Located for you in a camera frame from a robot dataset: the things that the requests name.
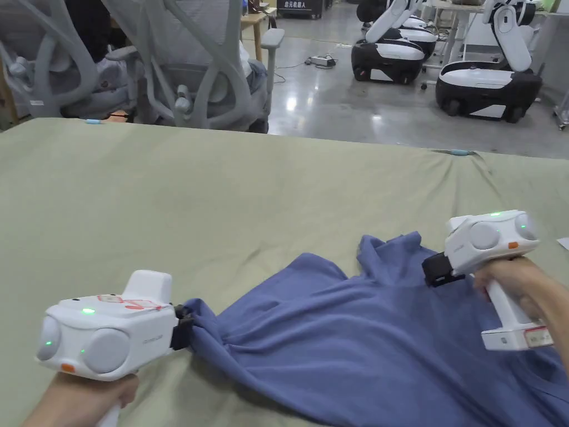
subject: chair backrest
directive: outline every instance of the chair backrest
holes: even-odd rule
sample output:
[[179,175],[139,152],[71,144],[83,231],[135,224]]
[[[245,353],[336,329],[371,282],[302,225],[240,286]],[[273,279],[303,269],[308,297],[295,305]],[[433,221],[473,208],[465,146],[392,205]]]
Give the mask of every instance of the chair backrest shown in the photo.
[[[223,129],[247,111],[241,0],[102,1],[138,49],[149,102],[160,115],[177,126]],[[232,106],[208,117],[212,102]]]
[[[96,66],[65,0],[0,0],[0,55],[8,84],[34,117],[59,116],[62,107],[86,98],[97,85]],[[67,79],[62,74],[71,68],[76,85],[55,91],[54,77]]]

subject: power strip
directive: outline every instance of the power strip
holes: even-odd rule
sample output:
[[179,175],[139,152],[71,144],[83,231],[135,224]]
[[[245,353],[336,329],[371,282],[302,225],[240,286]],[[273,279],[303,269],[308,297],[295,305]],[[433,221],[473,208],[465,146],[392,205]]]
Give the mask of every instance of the power strip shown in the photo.
[[334,58],[329,58],[327,56],[310,56],[304,61],[306,65],[314,64],[320,65],[322,67],[334,67],[336,65],[336,60]]

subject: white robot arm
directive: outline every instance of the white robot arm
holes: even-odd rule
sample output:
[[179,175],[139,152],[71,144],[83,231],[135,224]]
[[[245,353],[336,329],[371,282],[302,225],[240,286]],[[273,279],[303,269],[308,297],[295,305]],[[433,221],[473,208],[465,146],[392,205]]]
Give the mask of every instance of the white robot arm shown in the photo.
[[484,3],[483,22],[492,26],[513,71],[526,71],[531,66],[531,55],[519,26],[528,25],[534,14],[535,4],[527,0],[486,0]]
[[375,43],[381,39],[387,30],[394,26],[408,8],[409,0],[393,0],[387,10],[383,12],[370,27],[365,35],[365,41],[368,43]]
[[409,8],[403,11],[399,19],[397,19],[397,21],[395,21],[395,23],[391,27],[392,28],[401,27],[405,23],[405,21],[408,20],[411,17],[411,15],[413,15],[417,11],[419,5],[422,2],[423,0],[410,0]]

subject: orange button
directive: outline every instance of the orange button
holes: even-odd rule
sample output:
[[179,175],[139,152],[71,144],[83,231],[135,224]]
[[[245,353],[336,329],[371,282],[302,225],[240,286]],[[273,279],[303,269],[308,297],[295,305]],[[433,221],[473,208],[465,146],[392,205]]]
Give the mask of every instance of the orange button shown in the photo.
[[70,365],[68,363],[62,363],[61,364],[61,370],[63,372],[75,373],[75,366]]

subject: blue t-shirt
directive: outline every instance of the blue t-shirt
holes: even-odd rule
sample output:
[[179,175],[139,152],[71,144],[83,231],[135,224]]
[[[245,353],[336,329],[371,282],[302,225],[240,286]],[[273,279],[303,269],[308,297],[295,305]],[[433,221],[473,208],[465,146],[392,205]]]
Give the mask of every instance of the blue t-shirt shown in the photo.
[[361,274],[305,253],[215,316],[202,300],[190,348],[227,375],[334,426],[569,425],[552,347],[484,348],[500,327],[462,280],[425,285],[418,233],[364,236]]

